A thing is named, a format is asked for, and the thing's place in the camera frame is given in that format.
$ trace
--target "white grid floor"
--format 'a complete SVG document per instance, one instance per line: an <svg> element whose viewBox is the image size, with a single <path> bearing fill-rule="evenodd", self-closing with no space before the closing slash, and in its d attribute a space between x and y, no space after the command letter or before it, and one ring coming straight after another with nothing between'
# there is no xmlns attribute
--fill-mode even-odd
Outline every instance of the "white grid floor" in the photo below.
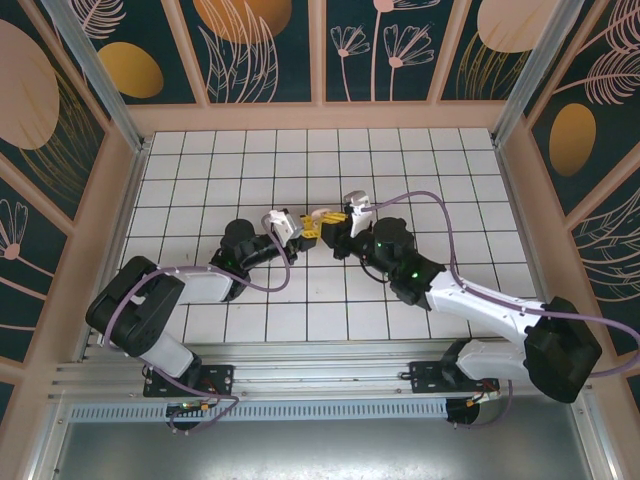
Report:
<svg viewBox="0 0 640 480"><path fill-rule="evenodd" d="M372 202L411 190L443 196L460 273L511 295L535 296L531 275L485 129L353 129L164 132L155 136L122 262L144 255L162 266L206 265L227 223L261 231L271 208L294 214L340 209L365 190ZM429 198L379 217L407 221L419 251L447 263L442 213ZM282 260L251 278L280 285ZM322 242L300 254L283 292L247 289L231 304L179 306L169 332L187 344L493 336L457 317L409 307L367 278L355 259L338 262Z"/></svg>

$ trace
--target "black mounting bracket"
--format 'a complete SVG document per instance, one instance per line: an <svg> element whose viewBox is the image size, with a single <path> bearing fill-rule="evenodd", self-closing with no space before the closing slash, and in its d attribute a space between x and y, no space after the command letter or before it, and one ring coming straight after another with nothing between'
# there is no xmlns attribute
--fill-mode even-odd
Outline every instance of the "black mounting bracket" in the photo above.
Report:
<svg viewBox="0 0 640 480"><path fill-rule="evenodd" d="M457 367L444 365L442 361L411 362L409 371L401 373L400 378L411 382L413 393L473 393L491 387L500 389L497 379L472 380Z"/></svg>
<svg viewBox="0 0 640 480"><path fill-rule="evenodd" d="M233 387L233 365L202 365L200 377L193 388L202 392L231 395ZM154 370L147 369L143 396L147 398L195 397L170 384Z"/></svg>

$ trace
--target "flower drawing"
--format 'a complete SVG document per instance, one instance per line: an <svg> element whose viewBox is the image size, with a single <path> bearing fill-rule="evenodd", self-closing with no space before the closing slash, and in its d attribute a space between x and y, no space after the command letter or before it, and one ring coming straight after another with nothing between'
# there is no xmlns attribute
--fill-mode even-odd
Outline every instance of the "flower drawing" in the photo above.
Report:
<svg viewBox="0 0 640 480"><path fill-rule="evenodd" d="M16 202L12 209L8 200L4 198L0 200L0 262L18 261L37 272L53 277L52 273L34 265L21 256L21 245L27 229L28 219L29 209L25 205L20 202ZM5 277L0 276L0 283L39 300L45 300L47 298L46 295L13 282ZM0 328L30 331L35 329L35 327L20 327L3 324L0 324Z"/></svg>
<svg viewBox="0 0 640 480"><path fill-rule="evenodd" d="M393 100L396 69L433 61L434 51L428 48L431 44L429 28L429 25L423 28L407 27L400 36L398 36L398 25L384 29L384 46L391 66L389 100Z"/></svg>
<svg viewBox="0 0 640 480"><path fill-rule="evenodd" d="M344 32L341 27L333 27L331 29L331 39L340 56L342 65L342 81L344 83L344 92L347 95L347 101L351 101L349 95L349 86L347 83L347 74L344 69L344 59L353 55L360 55L371 50L369 42L366 42L366 35L362 31L362 25L359 27L346 27Z"/></svg>
<svg viewBox="0 0 640 480"><path fill-rule="evenodd" d="M380 18L382 14L401 10L420 10L422 8L435 7L439 3L440 0L373 0L373 6L378 11L378 14L373 31L373 55L371 55L372 102L376 101L376 52L378 49L378 32L380 31Z"/></svg>

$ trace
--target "ventilated metal strip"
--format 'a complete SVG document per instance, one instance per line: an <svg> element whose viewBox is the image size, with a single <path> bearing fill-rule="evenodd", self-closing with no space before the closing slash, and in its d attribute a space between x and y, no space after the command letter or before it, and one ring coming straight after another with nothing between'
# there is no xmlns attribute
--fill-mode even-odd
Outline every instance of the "ventilated metal strip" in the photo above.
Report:
<svg viewBox="0 0 640 480"><path fill-rule="evenodd" d="M166 422L167 403L77 404L69 423ZM176 422L211 418L225 405L190 412ZM357 420L380 418L446 418L446 399L296 401L240 403L224 421Z"/></svg>

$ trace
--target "cable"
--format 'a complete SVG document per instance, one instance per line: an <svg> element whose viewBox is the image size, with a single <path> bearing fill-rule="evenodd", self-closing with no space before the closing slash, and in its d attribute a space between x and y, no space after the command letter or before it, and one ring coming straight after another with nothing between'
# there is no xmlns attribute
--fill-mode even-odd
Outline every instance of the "cable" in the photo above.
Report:
<svg viewBox="0 0 640 480"><path fill-rule="evenodd" d="M367 274L367 277L369 277L371 280L381 283L383 285L385 283L389 283L387 280L381 280L380 278L374 277L373 274L369 270L367 270L367 266L364 264L362 260L360 260L360 266L362 267L362 270L364 271L364 273Z"/></svg>
<svg viewBox="0 0 640 480"><path fill-rule="evenodd" d="M615 368L611 368L609 370L604 370L602 372L595 372L592 373L590 375L590 378L599 378L599 377L606 377L609 375L615 375L618 373L622 373L622 372L626 372L627 370L631 369L632 367L635 366L635 364L638 362L638 360L640 359L640 333L636 332L633 328L624 325L623 323L620 322L616 322L615 320L609 320L608 318L600 318L600 317L594 317L591 315L582 315L582 314L577 314L577 313L566 313L566 312L548 312L546 310L540 310L540 309L536 309L536 308L522 308L521 305L516 305L516 304L512 304L510 302L507 302L505 300L499 299L499 298L495 298L491 295L487 295L483 292L480 292L472 287L469 287L468 285L466 285L464 283L464 281L462 280L462 278L460 278L460 276L458 275L458 271L457 271L457 261L456 261L456 253L455 253L455 246L454 246L454 241L453 241L453 227L451 226L451 217L449 216L449 211L447 210L447 207L444 203L444 201L438 197L436 194L432 193L432 192L427 192L424 190L419 190L419 191L415 191L415 192L409 192L409 193L405 193L402 195L399 195L395 198L392 198L391 200L388 200L384 203L379 203L377 205L372 205L370 207L365 207L362 209L363 212L373 212L376 210L379 210L381 208L387 207L389 205L392 205L394 203L398 203L401 200L404 200L405 198L409 198L409 197L413 197L416 195L426 195L427 197L431 197L433 198L438 205L440 206L440 208L442 209L442 213L444 214L444 219L447 223L447 233L449 235L449 248L451 250L451 257L449 260L449 269L451 271L451 275L453 276L455 282L458 284L458 286L460 286L460 288L464 289L465 291L471 293L472 295L475 295L476 297L479 297L483 300L486 300L488 302L494 303L496 305L500 305L501 307L505 307L508 308L510 310L515 310L517 312L520 313L525 313L525 314L529 314L529 315L536 315L536 316L543 316L543 317L554 317L554 318L562 318L562 319L566 319L566 320L580 320L583 322L596 322L596 323L600 323L600 324L604 324L607 325L609 327L613 327L613 328L617 328L618 330L622 330L623 332L628 333L629 335L631 335L636 343L638 344L638 350L636 351L636 354L629 359L629 361L627 361L626 363L615 367Z"/></svg>
<svg viewBox="0 0 640 480"><path fill-rule="evenodd" d="M111 318L109 319L109 323L107 324L107 328L105 329L104 332L104 343L107 345L108 348L114 349L114 350L118 350L117 348L114 348L111 346L111 344L109 343L109 340L111 339L111 334L113 333L113 328L118 320L118 317L122 314L122 311L125 309L125 307L127 306L127 304L129 303L129 301L131 301L131 299L135 296L136 293L138 293L138 291L140 291L140 289L145 286L147 283L149 283L151 280L153 280L154 278L160 276L160 275L164 275L164 274L169 274L169 273L180 273L180 272L184 272L184 273L197 273L197 272L214 272L214 273L219 273L221 275L225 275L229 278L231 278L232 280L235 280L236 282L239 282L243 285L246 285L248 287L251 288L255 288L256 290L259 290L261 292L270 292L270 293L275 293L275 292L279 292L281 290L284 290L287 285L289 284L289 280L291 279L291 265L289 265L289 260L287 259L287 255L284 251L284 249L282 248L282 245L280 245L280 241L276 238L276 236L273 234L273 232L271 231L271 229L269 228L268 224L267 224L267 219L269 218L269 215L265 215L264 217L262 217L261 223L262 223L262 227L265 229L265 231L267 232L267 235L269 235L269 238L271 239L271 241L275 244L276 248L278 249L278 253L280 254L280 256L282 257L282 260L284 261L284 268L285 268L285 278L284 278L284 282L282 283L282 285L278 286L278 287L274 287L274 288L269 288L269 287L263 287L261 285L255 285L251 282L248 282L246 280L244 280L243 278L240 278L236 275L233 275L232 273L226 272L218 267L214 267L214 266L207 266L207 267L194 267L194 266L185 266L185 267L171 267L171 268L159 268L158 270L156 270L155 272L150 273L149 275L147 275L146 277L143 277L142 279L140 279L140 281L138 283L136 283L134 285L134 287L124 296L124 298L122 299L122 301L118 304L118 307L115 309L115 311L113 312L113 315L111 315ZM191 429L191 432L195 432L195 431L199 431L202 430L208 426L213 425L214 423L216 423L220 418L224 417L227 413L229 413L231 411L231 409L233 409L238 402L240 401L240 399L238 397L236 397L235 395L220 395L218 393L212 394L211 392L202 392L199 390L195 390L193 388L190 388L186 385L183 385L182 383L178 382L175 378L173 378L172 376L168 375L167 373L163 372L162 370L160 370L159 368L154 368L151 364L144 362L147 366L147 368L153 368L154 371L160 375L162 378L164 378L167 382L169 382L171 385L180 388L181 390L187 392L187 393L191 393L192 395L196 395L198 397L204 397L207 399L216 399L217 401L220 400L233 400L233 403L231 405L229 405L227 408L225 408L224 410L222 410L218 415L216 415L213 419L208 420L206 422L202 422L200 423L197 427ZM169 419L169 424L171 425L172 428L173 427L173 419L175 418L175 414L171 416L171 418Z"/></svg>
<svg viewBox="0 0 640 480"><path fill-rule="evenodd" d="M509 397L507 398L507 405L506 407L504 407L504 410L502 410L502 412L500 412L500 414L496 418L494 418L493 420L489 420L488 422L481 423L479 425L460 425L460 426L466 430L478 430L481 428L493 427L494 425L504 420L504 418L507 416L507 413L509 413L509 410L511 410L511 404L513 403L513 383L511 382L511 380L507 380L507 385L509 386L508 387Z"/></svg>

